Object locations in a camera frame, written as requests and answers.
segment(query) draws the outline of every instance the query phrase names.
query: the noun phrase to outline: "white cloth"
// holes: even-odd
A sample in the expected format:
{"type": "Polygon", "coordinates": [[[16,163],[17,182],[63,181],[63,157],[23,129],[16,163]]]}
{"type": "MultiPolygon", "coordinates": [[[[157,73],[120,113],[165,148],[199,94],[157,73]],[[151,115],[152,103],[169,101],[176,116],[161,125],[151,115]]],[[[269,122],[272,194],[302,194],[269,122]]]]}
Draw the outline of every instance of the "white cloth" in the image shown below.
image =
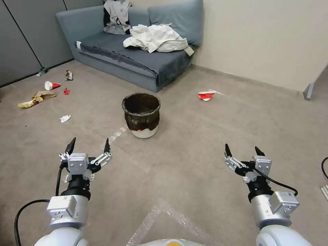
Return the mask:
{"type": "Polygon", "coordinates": [[[187,39],[182,38],[168,25],[152,25],[150,27],[138,25],[130,29],[131,37],[123,41],[125,48],[129,46],[140,47],[149,53],[171,52],[185,50],[191,56],[194,51],[189,47],[187,39]]]}
{"type": "Polygon", "coordinates": [[[126,24],[129,20],[128,9],[130,6],[129,0],[107,0],[104,8],[109,13],[110,22],[104,27],[104,32],[125,35],[126,30],[131,28],[126,24]]]}

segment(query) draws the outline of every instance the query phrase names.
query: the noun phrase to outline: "red paper cup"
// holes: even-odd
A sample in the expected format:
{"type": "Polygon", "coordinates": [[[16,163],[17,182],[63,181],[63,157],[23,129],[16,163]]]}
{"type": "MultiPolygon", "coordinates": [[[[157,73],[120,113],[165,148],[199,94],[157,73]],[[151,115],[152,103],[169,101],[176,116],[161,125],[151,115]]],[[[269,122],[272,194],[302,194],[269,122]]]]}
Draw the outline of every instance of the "red paper cup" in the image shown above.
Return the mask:
{"type": "Polygon", "coordinates": [[[46,81],[45,83],[44,83],[44,88],[47,90],[47,91],[50,91],[50,90],[52,90],[52,89],[54,89],[54,88],[57,88],[57,87],[60,87],[61,86],[61,84],[59,84],[59,83],[51,83],[50,81],[46,81]]]}
{"type": "Polygon", "coordinates": [[[216,91],[199,92],[198,97],[203,101],[209,101],[215,93],[217,92],[216,91]]]}

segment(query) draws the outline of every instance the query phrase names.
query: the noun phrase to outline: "beige wall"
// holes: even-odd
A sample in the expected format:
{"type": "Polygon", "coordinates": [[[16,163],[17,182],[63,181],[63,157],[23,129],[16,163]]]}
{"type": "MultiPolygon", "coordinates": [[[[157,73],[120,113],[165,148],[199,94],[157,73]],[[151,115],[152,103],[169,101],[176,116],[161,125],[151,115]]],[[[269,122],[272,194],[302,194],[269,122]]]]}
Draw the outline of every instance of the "beige wall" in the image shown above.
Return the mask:
{"type": "Polygon", "coordinates": [[[204,16],[193,64],[303,91],[328,63],[328,0],[204,0],[204,16]]]}

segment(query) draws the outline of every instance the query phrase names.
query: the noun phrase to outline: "wall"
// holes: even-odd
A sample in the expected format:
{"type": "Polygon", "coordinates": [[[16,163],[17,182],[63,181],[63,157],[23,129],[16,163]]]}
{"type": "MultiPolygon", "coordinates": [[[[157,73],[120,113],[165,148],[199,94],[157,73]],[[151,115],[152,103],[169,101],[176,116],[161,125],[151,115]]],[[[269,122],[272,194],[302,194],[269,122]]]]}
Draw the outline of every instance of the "wall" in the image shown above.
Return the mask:
{"type": "Polygon", "coordinates": [[[0,86],[73,58],[57,12],[103,0],[0,0],[0,86]]]}
{"type": "Polygon", "coordinates": [[[40,64],[0,1],[0,86],[36,73],[40,64]]]}
{"type": "Polygon", "coordinates": [[[55,16],[66,11],[62,0],[4,0],[42,66],[73,58],[55,16]]]}
{"type": "Polygon", "coordinates": [[[67,10],[103,5],[103,0],[64,0],[67,10]]]}
{"type": "Polygon", "coordinates": [[[204,40],[193,64],[303,91],[328,63],[327,30],[327,0],[204,0],[204,40]]]}

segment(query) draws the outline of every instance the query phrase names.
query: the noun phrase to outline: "gray partition panel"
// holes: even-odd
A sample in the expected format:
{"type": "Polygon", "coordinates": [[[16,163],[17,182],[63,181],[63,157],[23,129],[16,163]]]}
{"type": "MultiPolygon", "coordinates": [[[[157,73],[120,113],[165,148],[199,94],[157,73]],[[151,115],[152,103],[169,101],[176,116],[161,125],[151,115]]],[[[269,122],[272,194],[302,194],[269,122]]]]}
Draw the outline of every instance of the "gray partition panel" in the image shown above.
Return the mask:
{"type": "Polygon", "coordinates": [[[63,0],[4,0],[41,64],[51,67],[73,58],[55,14],[63,0]]]}
{"type": "Polygon", "coordinates": [[[0,86],[36,73],[40,64],[0,1],[0,86]]]}
{"type": "Polygon", "coordinates": [[[64,0],[67,10],[103,5],[103,0],[64,0]]]}

